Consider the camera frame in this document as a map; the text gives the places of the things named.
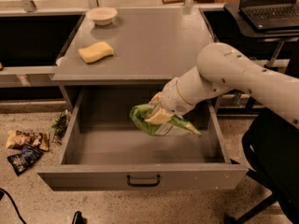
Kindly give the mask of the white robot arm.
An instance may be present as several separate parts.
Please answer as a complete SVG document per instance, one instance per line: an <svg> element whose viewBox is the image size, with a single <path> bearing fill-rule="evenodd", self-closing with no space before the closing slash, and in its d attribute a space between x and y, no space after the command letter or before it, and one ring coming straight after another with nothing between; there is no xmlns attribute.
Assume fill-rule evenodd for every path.
<svg viewBox="0 0 299 224"><path fill-rule="evenodd" d="M196 66L169 81L150 101L151 124L183 116L207 99L228 91L242 91L299 128L299 79L263 68L237 49L224 44L205 46Z"/></svg>

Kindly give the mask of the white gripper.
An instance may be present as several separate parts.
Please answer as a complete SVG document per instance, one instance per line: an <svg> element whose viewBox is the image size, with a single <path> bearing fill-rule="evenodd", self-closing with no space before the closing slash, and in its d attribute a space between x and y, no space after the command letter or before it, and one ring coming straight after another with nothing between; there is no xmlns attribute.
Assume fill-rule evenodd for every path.
<svg viewBox="0 0 299 224"><path fill-rule="evenodd" d="M194 109L178 91L178 78L175 77L165 84L162 92L157 92L149 101L151 111L145 116L145 121L159 125L167 123L174 115L183 116Z"/></svg>

